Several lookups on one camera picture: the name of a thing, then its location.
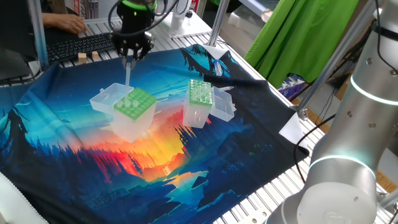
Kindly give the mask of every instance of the computer monitor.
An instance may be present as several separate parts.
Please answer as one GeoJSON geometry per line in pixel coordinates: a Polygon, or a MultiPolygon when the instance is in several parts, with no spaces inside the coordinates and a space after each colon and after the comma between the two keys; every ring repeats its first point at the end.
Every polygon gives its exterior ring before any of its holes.
{"type": "Polygon", "coordinates": [[[31,72],[25,62],[37,59],[27,0],[0,1],[0,80],[31,72]]]}

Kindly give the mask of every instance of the pipette tip box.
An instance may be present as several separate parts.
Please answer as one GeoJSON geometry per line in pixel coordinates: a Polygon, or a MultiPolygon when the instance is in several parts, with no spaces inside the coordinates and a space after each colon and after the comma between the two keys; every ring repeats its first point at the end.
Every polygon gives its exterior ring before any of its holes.
{"type": "Polygon", "coordinates": [[[134,142],[152,124],[156,104],[154,96],[135,88],[114,105],[113,132],[128,142],[134,142]]]}
{"type": "Polygon", "coordinates": [[[211,83],[190,80],[183,106],[183,125],[203,128],[213,106],[211,83]]]}

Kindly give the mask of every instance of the printed fabric mat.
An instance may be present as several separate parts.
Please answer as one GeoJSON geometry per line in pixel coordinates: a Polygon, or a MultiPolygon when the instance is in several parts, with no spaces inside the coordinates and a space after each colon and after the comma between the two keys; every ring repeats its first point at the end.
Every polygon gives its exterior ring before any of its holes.
{"type": "MultiPolygon", "coordinates": [[[[54,65],[30,85],[0,88],[0,172],[49,223],[211,223],[294,165],[279,135],[294,114],[226,52],[223,76],[200,45],[148,54],[130,85],[157,98],[152,126],[134,143],[90,99],[124,84],[121,58],[54,65]],[[191,79],[234,86],[235,117],[182,125],[191,79]]],[[[300,160],[308,151],[297,152],[300,160]]]]}

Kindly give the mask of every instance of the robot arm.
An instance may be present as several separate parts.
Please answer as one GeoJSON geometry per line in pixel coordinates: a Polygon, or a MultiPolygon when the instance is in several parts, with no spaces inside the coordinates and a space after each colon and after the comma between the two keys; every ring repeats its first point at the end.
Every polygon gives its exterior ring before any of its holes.
{"type": "Polygon", "coordinates": [[[124,66],[127,65],[127,53],[132,50],[132,61],[141,60],[154,47],[152,36],[145,30],[154,22],[155,0],[119,0],[115,5],[122,20],[121,30],[111,34],[117,53],[123,57],[124,66]]]}
{"type": "Polygon", "coordinates": [[[379,160],[398,129],[397,12],[398,0],[386,1],[382,29],[364,46],[333,125],[313,150],[304,188],[267,224],[374,223],[379,160]]]}

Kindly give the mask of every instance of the person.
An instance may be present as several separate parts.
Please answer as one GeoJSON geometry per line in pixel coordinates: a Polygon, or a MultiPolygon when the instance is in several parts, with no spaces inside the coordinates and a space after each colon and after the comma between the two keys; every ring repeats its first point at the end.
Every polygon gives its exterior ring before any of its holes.
{"type": "Polygon", "coordinates": [[[87,30],[84,18],[68,9],[65,0],[40,0],[44,27],[54,27],[72,34],[87,30]]]}

